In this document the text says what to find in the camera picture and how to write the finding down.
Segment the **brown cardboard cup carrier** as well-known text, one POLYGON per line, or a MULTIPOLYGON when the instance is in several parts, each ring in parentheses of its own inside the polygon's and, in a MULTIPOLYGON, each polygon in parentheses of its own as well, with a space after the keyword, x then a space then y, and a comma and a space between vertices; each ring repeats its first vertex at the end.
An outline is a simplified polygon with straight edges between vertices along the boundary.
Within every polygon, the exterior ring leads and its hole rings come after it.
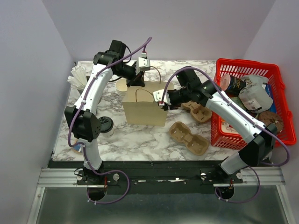
POLYGON ((178 143, 195 155, 203 155, 208 147, 209 141, 198 134, 192 134, 190 128, 182 122, 175 122, 169 129, 169 134, 178 143))

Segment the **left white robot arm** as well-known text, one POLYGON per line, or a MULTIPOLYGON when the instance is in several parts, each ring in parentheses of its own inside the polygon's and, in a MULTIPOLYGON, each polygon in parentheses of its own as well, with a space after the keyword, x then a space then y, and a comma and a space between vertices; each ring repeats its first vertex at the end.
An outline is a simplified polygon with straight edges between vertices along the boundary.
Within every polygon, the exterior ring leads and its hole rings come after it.
POLYGON ((96 117, 97 106, 103 91, 112 76, 127 80, 128 85, 144 86, 143 74, 150 63, 147 58, 147 41, 136 50, 125 55, 127 45, 112 40, 105 52, 98 52, 93 58, 90 78, 74 106, 67 106, 64 114, 69 127, 68 145, 82 148, 83 172, 93 184, 103 181, 105 173, 98 150, 97 138, 101 132, 101 122, 96 117))

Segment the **black coffee cup lid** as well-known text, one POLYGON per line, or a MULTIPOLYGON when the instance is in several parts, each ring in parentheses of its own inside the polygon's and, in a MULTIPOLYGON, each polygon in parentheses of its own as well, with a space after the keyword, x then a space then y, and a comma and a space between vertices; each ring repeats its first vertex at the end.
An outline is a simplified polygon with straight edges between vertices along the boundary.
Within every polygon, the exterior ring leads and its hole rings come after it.
POLYGON ((101 124, 101 127, 100 127, 101 133, 108 133, 114 127, 114 122, 110 117, 102 116, 99 118, 99 122, 101 124))

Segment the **brown paper bag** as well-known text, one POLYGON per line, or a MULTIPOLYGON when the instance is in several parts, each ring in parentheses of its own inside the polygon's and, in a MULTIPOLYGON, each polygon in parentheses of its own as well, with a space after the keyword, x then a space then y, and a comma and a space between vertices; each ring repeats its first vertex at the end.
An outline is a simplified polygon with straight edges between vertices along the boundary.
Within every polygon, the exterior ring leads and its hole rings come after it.
POLYGON ((160 109, 154 92, 164 90, 166 82, 145 81, 145 86, 130 86, 122 101, 128 124, 165 126, 167 112, 160 109))

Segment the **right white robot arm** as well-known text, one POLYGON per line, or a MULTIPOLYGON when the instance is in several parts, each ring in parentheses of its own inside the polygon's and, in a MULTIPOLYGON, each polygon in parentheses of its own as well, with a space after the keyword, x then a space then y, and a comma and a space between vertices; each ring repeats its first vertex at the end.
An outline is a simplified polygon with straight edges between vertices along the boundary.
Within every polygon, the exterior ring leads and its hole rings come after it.
POLYGON ((226 158, 216 169, 215 178, 221 183, 231 179, 232 174, 247 166, 255 167, 273 150, 277 128, 274 124, 265 125, 234 103, 220 87, 209 78, 201 82, 197 68, 186 66, 176 71, 181 85, 179 90, 165 88, 153 93, 154 101, 165 111, 173 110, 182 103, 193 101, 205 106, 228 122, 243 138, 246 145, 226 158))

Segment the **white paper cup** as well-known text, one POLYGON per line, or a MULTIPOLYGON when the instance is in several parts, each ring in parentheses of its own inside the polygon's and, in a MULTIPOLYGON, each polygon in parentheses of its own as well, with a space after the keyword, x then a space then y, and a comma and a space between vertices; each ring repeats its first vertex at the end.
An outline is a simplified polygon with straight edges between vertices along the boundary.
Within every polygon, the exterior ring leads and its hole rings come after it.
POLYGON ((114 128, 108 128, 108 129, 102 129, 101 130, 101 135, 105 138, 110 138, 114 133, 114 128))

